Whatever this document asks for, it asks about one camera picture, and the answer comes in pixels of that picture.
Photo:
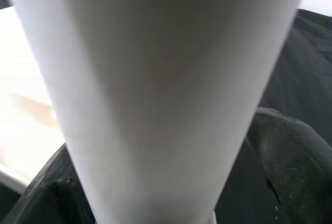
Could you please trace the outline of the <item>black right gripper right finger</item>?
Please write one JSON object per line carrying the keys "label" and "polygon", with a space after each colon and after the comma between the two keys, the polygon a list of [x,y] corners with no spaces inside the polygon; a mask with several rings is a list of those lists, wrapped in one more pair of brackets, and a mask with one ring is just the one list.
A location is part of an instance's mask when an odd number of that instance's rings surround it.
{"label": "black right gripper right finger", "polygon": [[313,128],[260,107],[246,141],[289,223],[331,223],[331,147]]}

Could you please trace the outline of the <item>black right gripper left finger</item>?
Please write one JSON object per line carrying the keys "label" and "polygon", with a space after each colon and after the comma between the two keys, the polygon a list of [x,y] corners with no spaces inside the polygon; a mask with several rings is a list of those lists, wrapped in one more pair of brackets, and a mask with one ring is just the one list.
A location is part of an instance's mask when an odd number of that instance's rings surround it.
{"label": "black right gripper left finger", "polygon": [[8,223],[95,223],[67,147],[63,144],[7,214]]}

